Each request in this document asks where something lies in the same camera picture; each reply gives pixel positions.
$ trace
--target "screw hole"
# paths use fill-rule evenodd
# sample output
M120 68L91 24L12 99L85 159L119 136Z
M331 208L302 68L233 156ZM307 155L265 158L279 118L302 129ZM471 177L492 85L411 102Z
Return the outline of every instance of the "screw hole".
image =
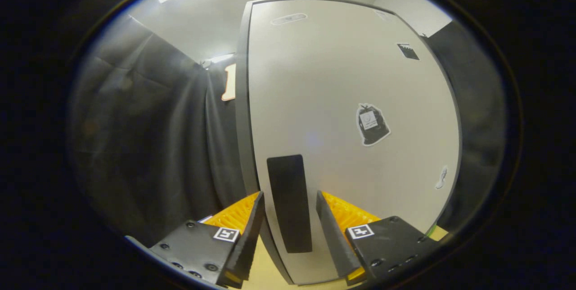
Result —
M382 264L381 259L375 259L374 261L372 261L372 263L370 263L370 265L372 265L372 266L378 266L380 264Z
M202 278L202 276L200 275L200 273L196 272L196 271L189 271L190 274L192 274L193 276L197 277L197 278Z
M218 266L212 264L212 263L206 263L204 264L204 267L206 268L206 270L208 271L212 271L212 272L216 272L218 271Z

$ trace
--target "black sticker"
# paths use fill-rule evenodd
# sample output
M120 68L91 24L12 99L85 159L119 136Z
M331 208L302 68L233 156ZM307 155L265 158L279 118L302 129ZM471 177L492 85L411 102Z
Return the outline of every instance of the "black sticker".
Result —
M411 58L412 60L418 60L418 61L420 60L418 58L418 55L416 55L416 52L414 52L412 46L410 46L410 44L397 44L397 46L402 51L402 54L404 54L404 56L406 56L407 58Z
M356 111L356 122L364 146L372 146L390 134L382 111L373 104L360 103Z

